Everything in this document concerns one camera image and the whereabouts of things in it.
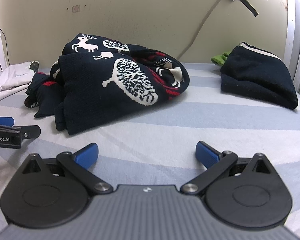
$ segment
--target beige wall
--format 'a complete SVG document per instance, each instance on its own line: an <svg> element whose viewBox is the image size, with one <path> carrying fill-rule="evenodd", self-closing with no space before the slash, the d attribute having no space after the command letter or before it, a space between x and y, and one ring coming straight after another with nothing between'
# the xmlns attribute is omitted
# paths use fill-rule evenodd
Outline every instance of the beige wall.
<svg viewBox="0 0 300 240"><path fill-rule="evenodd" d="M77 33L106 36L177 56L216 0L0 0L0 24L10 62L39 60L50 67ZM286 0L221 0L182 62L209 62L240 41L283 58ZM72 6L81 11L73 13Z"/></svg>

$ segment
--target bed sheet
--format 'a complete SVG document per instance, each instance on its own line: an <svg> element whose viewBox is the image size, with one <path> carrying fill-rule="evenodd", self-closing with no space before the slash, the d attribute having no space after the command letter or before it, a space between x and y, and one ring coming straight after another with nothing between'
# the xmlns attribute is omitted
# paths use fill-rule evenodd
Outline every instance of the bed sheet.
<svg viewBox="0 0 300 240"><path fill-rule="evenodd" d="M41 127L40 137L24 140L21 149L0 148L0 195L29 153L53 158L90 142L99 146L98 161L90 171L114 187L180 187L203 171L194 156L196 143L203 140L219 151L231 150L240 157L265 153L291 192L293 208L286 226L300 237L300 96L298 108L292 111L224 94L220 92L217 66L183 65L190 86L175 100L72 137L56 130L52 116L34 119L37 109L24 106L24 90L0 101L0 116L12 116L15 125ZM6 225L0 211L0 230Z"/></svg>

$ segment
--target white cloth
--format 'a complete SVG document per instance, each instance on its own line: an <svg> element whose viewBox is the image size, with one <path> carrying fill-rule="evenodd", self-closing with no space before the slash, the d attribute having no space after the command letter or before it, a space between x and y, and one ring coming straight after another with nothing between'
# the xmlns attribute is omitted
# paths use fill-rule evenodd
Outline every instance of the white cloth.
<svg viewBox="0 0 300 240"><path fill-rule="evenodd" d="M34 76L34 70L30 69L33 62L10 65L2 71L0 74L0 100L28 87Z"/></svg>
<svg viewBox="0 0 300 240"><path fill-rule="evenodd" d="M11 96L23 89L26 89L28 87L29 84L25 84L25 85L22 85L22 86L18 86L18 87L15 87L13 89L10 89L10 90L3 90L0 92L0 100L8 97L8 96Z"/></svg>
<svg viewBox="0 0 300 240"><path fill-rule="evenodd" d="M3 90L11 90L21 85L30 84L34 76L34 71L30 69L32 63L33 61L28 61L7 67L0 74L0 92Z"/></svg>

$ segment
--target white reindeer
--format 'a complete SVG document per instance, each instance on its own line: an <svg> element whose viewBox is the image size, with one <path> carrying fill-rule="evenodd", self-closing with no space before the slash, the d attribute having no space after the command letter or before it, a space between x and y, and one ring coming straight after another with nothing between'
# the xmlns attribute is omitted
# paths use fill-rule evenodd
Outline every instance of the white reindeer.
<svg viewBox="0 0 300 240"><path fill-rule="evenodd" d="M60 69L58 68L57 71L53 74L53 78L54 78L54 79L57 78L57 75L58 75L59 72L60 72Z"/></svg>
<svg viewBox="0 0 300 240"><path fill-rule="evenodd" d="M162 76L162 70L169 70L171 72L171 74L173 75L174 77L174 82L171 84L173 87L175 88L178 88L181 86L181 82L185 81L183 76L182 76L182 71L181 71L181 68L179 67L175 67L173 69L170 69L170 68L156 68L155 71L160 75Z"/></svg>
<svg viewBox="0 0 300 240"><path fill-rule="evenodd" d="M82 37L78 37L78 40L80 40L77 44L72 44L71 48L74 49L75 52L78 52L78 47L87 49L88 52L93 52L95 49L98 50L98 46L94 44L87 44L86 42L88 40L96 39L96 37L93 37L91 35L82 34Z"/></svg>
<svg viewBox="0 0 300 240"><path fill-rule="evenodd" d="M113 54L111 52L107 52L107 51L102 51L100 56L93 56L94 60L98 60L98 59L108 59L108 58L112 58Z"/></svg>

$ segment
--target wall outlet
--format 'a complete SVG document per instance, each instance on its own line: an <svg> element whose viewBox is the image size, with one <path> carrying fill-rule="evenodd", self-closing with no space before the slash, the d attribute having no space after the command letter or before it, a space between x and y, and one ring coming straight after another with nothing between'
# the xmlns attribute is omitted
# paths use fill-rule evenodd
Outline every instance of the wall outlet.
<svg viewBox="0 0 300 240"><path fill-rule="evenodd" d="M75 13L75 12L80 12L80 5L75 5L72 7L72 12Z"/></svg>

